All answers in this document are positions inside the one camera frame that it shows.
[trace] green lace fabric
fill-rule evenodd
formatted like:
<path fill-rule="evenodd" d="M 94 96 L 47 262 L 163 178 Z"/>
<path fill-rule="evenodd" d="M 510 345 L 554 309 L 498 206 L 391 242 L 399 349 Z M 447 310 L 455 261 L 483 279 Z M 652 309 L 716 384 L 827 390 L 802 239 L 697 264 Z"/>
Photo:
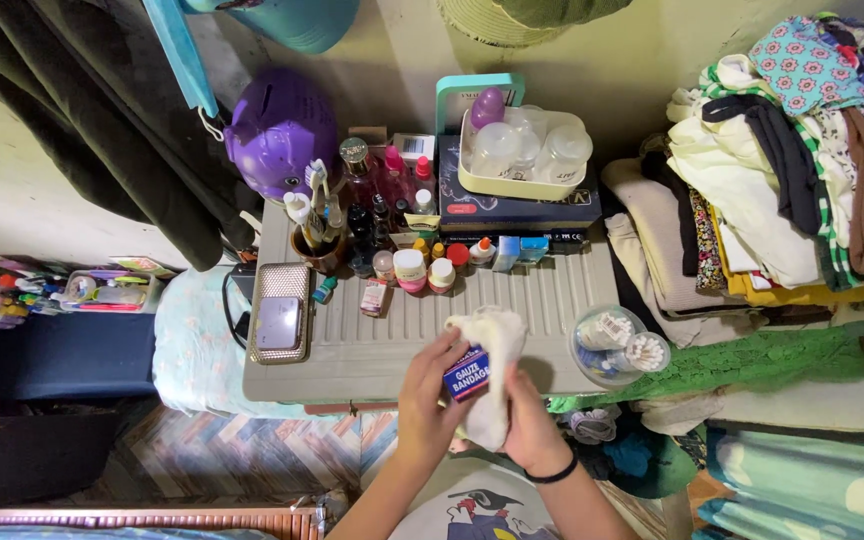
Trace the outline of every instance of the green lace fabric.
<path fill-rule="evenodd" d="M 799 381 L 846 382 L 864 377 L 864 350 L 842 327 L 758 331 L 704 347 L 673 349 L 668 367 L 621 390 L 593 396 L 552 398 L 548 410 L 560 413 L 606 404 L 658 398 L 683 392 L 743 384 L 774 391 Z"/>

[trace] t-shirt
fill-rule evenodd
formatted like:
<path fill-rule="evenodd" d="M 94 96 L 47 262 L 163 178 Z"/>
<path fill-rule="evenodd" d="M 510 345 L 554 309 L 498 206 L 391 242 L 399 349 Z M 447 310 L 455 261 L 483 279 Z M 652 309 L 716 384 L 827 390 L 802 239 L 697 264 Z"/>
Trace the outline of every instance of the t-shirt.
<path fill-rule="evenodd" d="M 469 457 L 450 459 L 418 493 L 390 540 L 558 540 L 536 487 Z"/>

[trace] cartoon print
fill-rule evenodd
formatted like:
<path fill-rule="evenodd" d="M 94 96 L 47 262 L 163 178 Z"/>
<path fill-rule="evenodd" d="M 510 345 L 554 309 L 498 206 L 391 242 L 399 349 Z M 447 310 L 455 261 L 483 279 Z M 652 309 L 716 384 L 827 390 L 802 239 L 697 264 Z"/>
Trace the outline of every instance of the cartoon print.
<path fill-rule="evenodd" d="M 517 518 L 509 519 L 510 505 L 522 503 L 488 489 L 453 493 L 462 497 L 448 510 L 446 540 L 556 540 L 545 528 L 533 528 Z"/>

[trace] stack of clothes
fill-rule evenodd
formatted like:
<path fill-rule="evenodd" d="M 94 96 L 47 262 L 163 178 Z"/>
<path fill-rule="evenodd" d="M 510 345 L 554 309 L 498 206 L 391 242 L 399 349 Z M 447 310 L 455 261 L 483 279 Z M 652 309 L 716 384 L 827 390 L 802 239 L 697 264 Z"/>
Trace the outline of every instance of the stack of clothes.
<path fill-rule="evenodd" d="M 639 159 L 603 172 L 627 211 L 606 218 L 620 289 L 647 325 L 682 348 L 748 336 L 763 310 L 864 311 L 863 21 L 791 17 L 666 115 Z"/>

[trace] grey plastic drawer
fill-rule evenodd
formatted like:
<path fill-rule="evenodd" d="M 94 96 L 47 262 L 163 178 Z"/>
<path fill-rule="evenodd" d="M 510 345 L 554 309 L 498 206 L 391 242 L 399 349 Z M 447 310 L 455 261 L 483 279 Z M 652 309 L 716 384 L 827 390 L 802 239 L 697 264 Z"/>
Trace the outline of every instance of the grey plastic drawer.
<path fill-rule="evenodd" d="M 285 212 L 266 202 L 258 265 L 297 262 L 288 243 Z M 546 257 L 511 274 L 471 269 L 446 295 L 417 298 L 401 288 L 390 292 L 381 319 L 359 312 L 365 280 L 342 279 L 327 305 L 316 306 L 312 345 L 305 362 L 263 366 L 246 360 L 243 390 L 252 401 L 310 402 L 394 400 L 402 376 L 423 344 L 435 338 L 446 318 L 498 305 L 520 313 L 529 326 L 521 365 L 547 394 L 589 394 L 605 388 L 588 380 L 570 356 L 566 333 L 595 304 L 616 304 L 609 247 L 601 223 L 589 231 L 582 253 Z M 323 277 L 318 276 L 318 283 Z"/>

